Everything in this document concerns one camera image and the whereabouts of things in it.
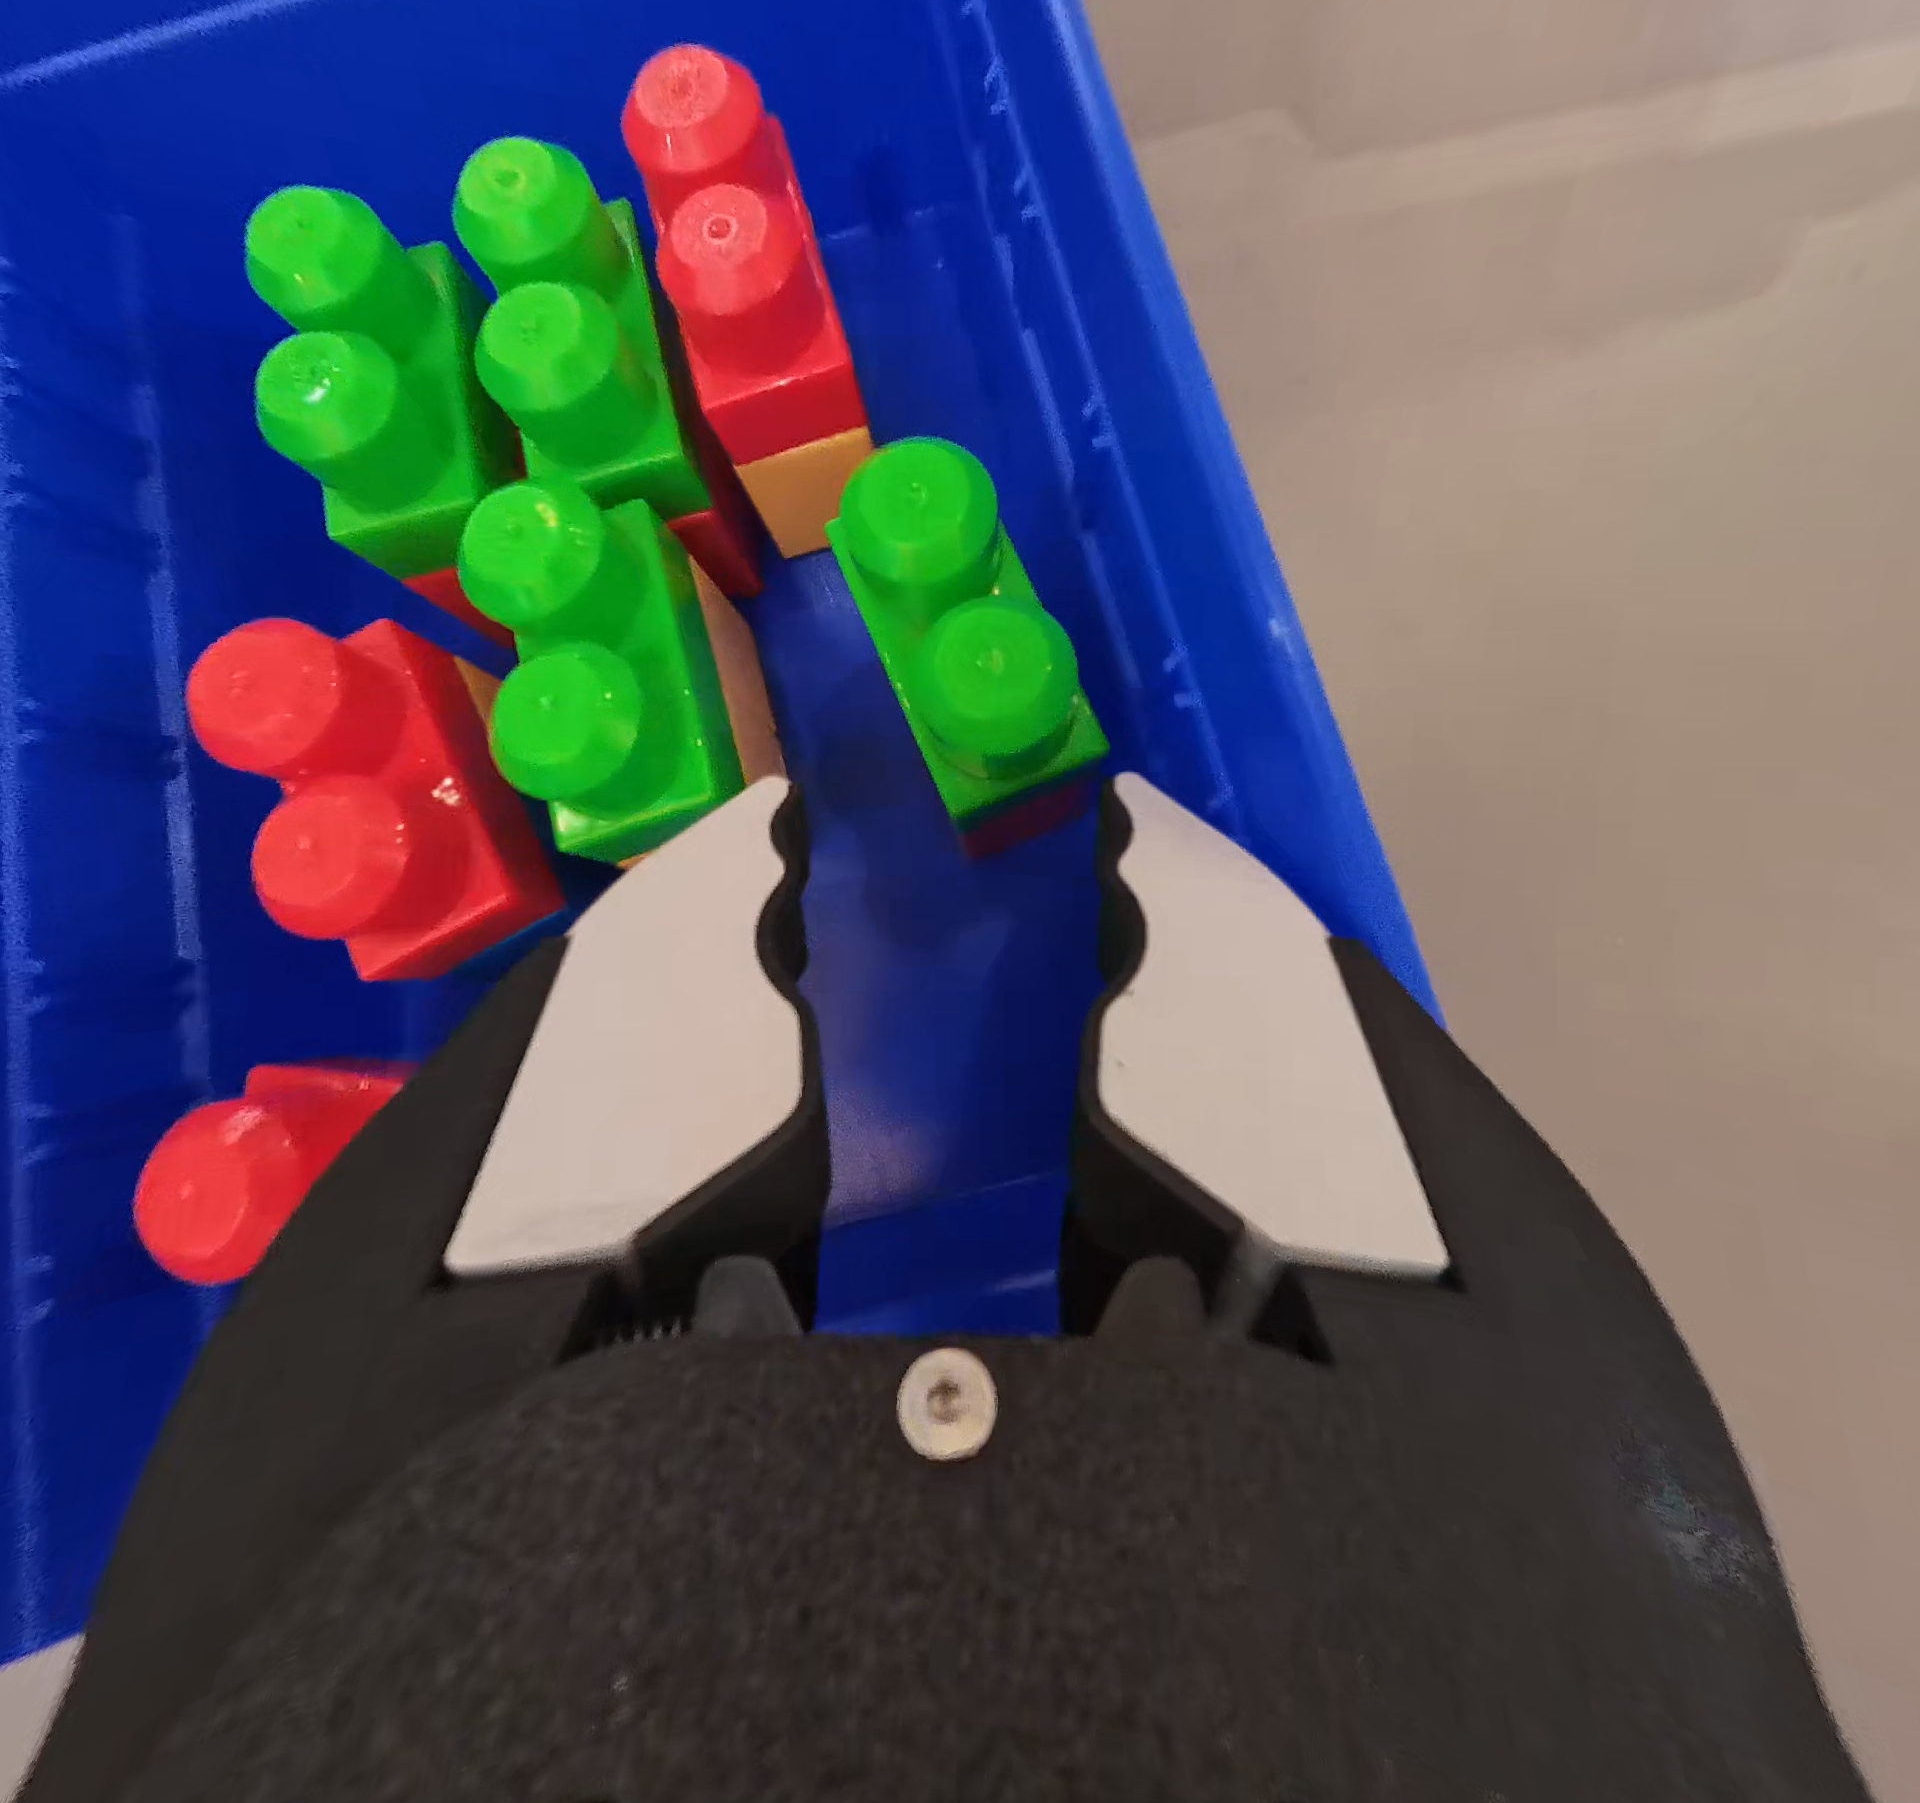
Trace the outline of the blue plastic bin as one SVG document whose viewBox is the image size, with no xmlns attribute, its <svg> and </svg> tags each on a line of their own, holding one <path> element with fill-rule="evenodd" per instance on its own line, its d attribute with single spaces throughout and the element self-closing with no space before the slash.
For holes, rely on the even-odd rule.
<svg viewBox="0 0 1920 1803">
<path fill-rule="evenodd" d="M 451 240 L 461 165 L 620 110 L 691 40 L 784 123 L 878 440 L 984 460 L 1112 760 L 1432 985 L 1079 0 L 2 0 L 5 1659 L 83 1629 L 223 1311 L 133 1235 L 185 1109 L 262 1064 L 420 1060 L 486 974 L 361 982 L 247 876 L 266 784 L 185 670 L 255 617 L 472 638 L 326 539 L 253 420 L 280 184 Z"/>
</svg>

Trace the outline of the grey desk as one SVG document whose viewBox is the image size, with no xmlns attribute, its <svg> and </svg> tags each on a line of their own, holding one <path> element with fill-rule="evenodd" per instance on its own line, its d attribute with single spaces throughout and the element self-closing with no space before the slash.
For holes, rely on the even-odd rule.
<svg viewBox="0 0 1920 1803">
<path fill-rule="evenodd" d="M 1453 1036 L 1917 1798 L 1917 0 L 1079 0 Z"/>
</svg>

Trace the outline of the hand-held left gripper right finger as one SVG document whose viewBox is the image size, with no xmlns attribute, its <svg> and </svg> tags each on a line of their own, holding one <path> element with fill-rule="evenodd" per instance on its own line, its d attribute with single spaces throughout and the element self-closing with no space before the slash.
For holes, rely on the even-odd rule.
<svg viewBox="0 0 1920 1803">
<path fill-rule="evenodd" d="M 1063 1332 L 1092 1336 L 1150 1261 L 1184 1268 L 1233 1336 L 1298 1270 L 1443 1287 L 1450 1252 L 1321 917 L 1136 772 L 1102 787 L 1095 880 Z"/>
</svg>

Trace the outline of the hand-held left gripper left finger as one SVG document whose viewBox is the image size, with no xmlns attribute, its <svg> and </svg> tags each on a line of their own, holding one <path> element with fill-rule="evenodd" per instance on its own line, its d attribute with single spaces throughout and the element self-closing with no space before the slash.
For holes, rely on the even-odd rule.
<svg viewBox="0 0 1920 1803">
<path fill-rule="evenodd" d="M 446 1272 L 618 1270 L 654 1326 L 695 1311 L 713 1263 L 756 1258 L 815 1326 L 832 1156 L 808 862 L 800 787 L 765 777 L 582 911 Z"/>
</svg>

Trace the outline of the pile of toy blocks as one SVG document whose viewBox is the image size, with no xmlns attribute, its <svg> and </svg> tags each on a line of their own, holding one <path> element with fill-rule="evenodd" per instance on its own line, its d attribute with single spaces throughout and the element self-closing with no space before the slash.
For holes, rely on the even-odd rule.
<svg viewBox="0 0 1920 1803">
<path fill-rule="evenodd" d="M 482 144 L 445 243 L 347 190 L 291 184 L 246 227 L 289 324 L 262 438 L 313 478 L 329 539 L 514 656 L 507 677 L 392 618 L 266 617 L 187 672 L 190 734 L 270 784 L 259 907 L 365 986 L 481 974 L 784 772 L 739 610 L 762 532 L 658 328 L 637 213 L 559 144 Z"/>
</svg>

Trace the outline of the green two-stud block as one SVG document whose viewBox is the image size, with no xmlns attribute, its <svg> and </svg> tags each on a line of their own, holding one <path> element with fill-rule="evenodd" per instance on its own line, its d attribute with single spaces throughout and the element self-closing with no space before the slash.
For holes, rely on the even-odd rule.
<svg viewBox="0 0 1920 1803">
<path fill-rule="evenodd" d="M 828 541 L 963 849 L 1075 821 L 1109 743 L 980 460 L 939 438 L 878 447 Z"/>
</svg>

